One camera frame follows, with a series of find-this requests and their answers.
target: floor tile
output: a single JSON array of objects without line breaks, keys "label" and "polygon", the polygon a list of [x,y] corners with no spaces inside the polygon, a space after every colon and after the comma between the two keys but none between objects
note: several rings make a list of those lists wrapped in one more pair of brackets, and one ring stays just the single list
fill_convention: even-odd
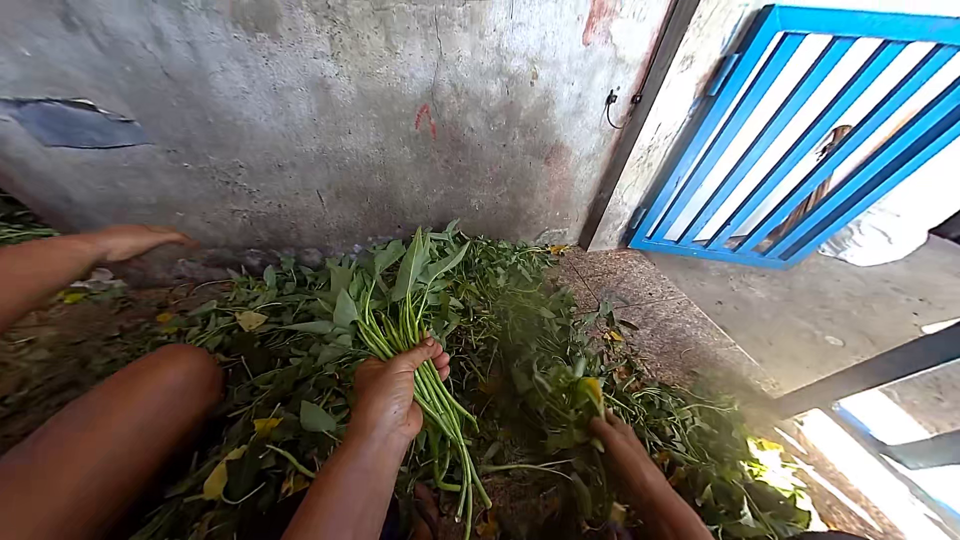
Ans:
[{"label": "floor tile", "polygon": [[736,346],[686,298],[623,307],[615,313],[638,327],[624,329],[624,337],[659,380],[687,382],[700,366],[730,361],[726,350]]},{"label": "floor tile", "polygon": [[575,260],[573,264],[593,296],[600,302],[610,302],[614,307],[684,297],[683,292],[639,252],[602,258],[587,254],[586,258]]},{"label": "floor tile", "polygon": [[546,271],[546,278],[558,287],[570,287],[570,292],[573,293],[573,299],[577,302],[577,313],[595,311],[600,307],[600,304],[593,296],[593,293],[590,292],[587,284],[580,279],[580,275],[577,274],[577,271],[566,260],[561,259],[560,264],[549,268]]}]

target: yellow leaf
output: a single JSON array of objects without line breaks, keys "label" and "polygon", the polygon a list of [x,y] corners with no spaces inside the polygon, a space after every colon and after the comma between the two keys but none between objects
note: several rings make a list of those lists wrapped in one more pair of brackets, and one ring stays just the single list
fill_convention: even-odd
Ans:
[{"label": "yellow leaf", "polygon": [[595,377],[583,377],[580,379],[581,391],[587,394],[587,397],[597,407],[597,414],[603,416],[603,388],[600,387],[600,380]]},{"label": "yellow leaf", "polygon": [[613,506],[610,507],[610,521],[622,526],[626,519],[627,507],[614,501]]},{"label": "yellow leaf", "polygon": [[243,457],[247,451],[247,445],[235,448],[229,452],[217,466],[213,468],[210,476],[204,480],[204,499],[207,501],[216,501],[224,494],[224,488],[227,487],[227,462],[233,459]]},{"label": "yellow leaf", "polygon": [[86,298],[85,292],[68,292],[63,295],[64,304],[77,304]]},{"label": "yellow leaf", "polygon": [[253,430],[257,437],[269,437],[270,432],[279,426],[282,418],[257,418],[253,421]]},{"label": "yellow leaf", "polygon": [[480,538],[496,538],[497,526],[494,509],[487,510],[487,519],[481,519],[477,524],[476,531]]},{"label": "yellow leaf", "polygon": [[304,475],[291,471],[290,475],[280,485],[280,498],[290,497],[301,489],[308,487],[310,487],[310,480],[306,479]]},{"label": "yellow leaf", "polygon": [[260,325],[267,321],[267,316],[263,313],[257,313],[256,311],[244,311],[243,313],[234,313],[234,317],[237,318],[237,322],[240,323],[240,328],[245,331],[254,331],[260,328]]}]

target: hand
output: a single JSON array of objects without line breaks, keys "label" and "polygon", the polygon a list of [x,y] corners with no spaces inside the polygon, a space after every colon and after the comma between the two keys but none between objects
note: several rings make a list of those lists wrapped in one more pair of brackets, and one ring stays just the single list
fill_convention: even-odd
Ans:
[{"label": "hand", "polygon": [[96,233],[78,234],[76,237],[91,244],[100,254],[100,261],[104,262],[127,260],[163,244],[190,247],[197,244],[184,233],[149,225],[114,225]]},{"label": "hand", "polygon": [[635,498],[648,494],[651,485],[672,491],[669,482],[636,438],[634,427],[607,409],[606,418],[590,419],[589,429],[603,443],[606,455],[620,473],[625,487]]},{"label": "hand", "polygon": [[450,355],[433,337],[384,362],[367,358],[357,367],[354,388],[358,399],[350,416],[348,436],[391,443],[405,451],[423,426],[423,411],[414,403],[414,371],[426,360],[450,374]]}]

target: cracked concrete wall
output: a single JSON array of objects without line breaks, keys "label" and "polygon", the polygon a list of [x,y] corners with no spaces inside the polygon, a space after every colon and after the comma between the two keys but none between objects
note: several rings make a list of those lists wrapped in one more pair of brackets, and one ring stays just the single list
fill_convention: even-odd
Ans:
[{"label": "cracked concrete wall", "polygon": [[0,95],[83,97],[152,145],[47,148],[0,179],[67,230],[336,253],[462,217],[573,241],[667,0],[9,0]]}]

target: red paint mark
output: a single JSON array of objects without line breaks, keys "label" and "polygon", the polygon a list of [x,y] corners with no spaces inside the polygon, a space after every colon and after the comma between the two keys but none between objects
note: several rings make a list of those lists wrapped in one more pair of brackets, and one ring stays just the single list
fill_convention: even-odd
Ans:
[{"label": "red paint mark", "polygon": [[420,122],[423,117],[426,116],[428,122],[430,122],[430,136],[437,140],[437,124],[434,123],[433,117],[430,116],[430,104],[424,103],[423,107],[420,107],[420,110],[417,111],[417,120],[414,121],[414,129],[420,129]]},{"label": "red paint mark", "polygon": [[584,46],[600,37],[604,43],[610,43],[610,24],[620,14],[619,0],[590,0],[590,15],[584,27]]}]

